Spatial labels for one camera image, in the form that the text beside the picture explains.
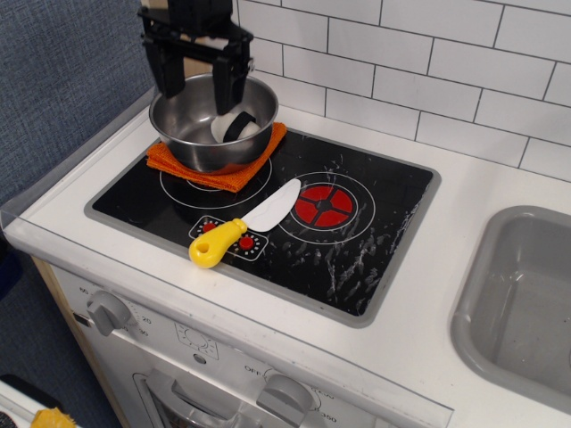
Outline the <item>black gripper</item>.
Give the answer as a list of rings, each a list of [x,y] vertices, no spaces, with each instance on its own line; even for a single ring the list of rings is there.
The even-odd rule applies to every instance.
[[[183,56],[206,55],[207,49],[196,40],[209,37],[228,42],[214,50],[212,62],[217,113],[226,114],[242,102],[252,67],[252,34],[232,21],[233,11],[231,1],[168,1],[162,8],[139,9],[147,60],[156,86],[166,98],[184,89]]]

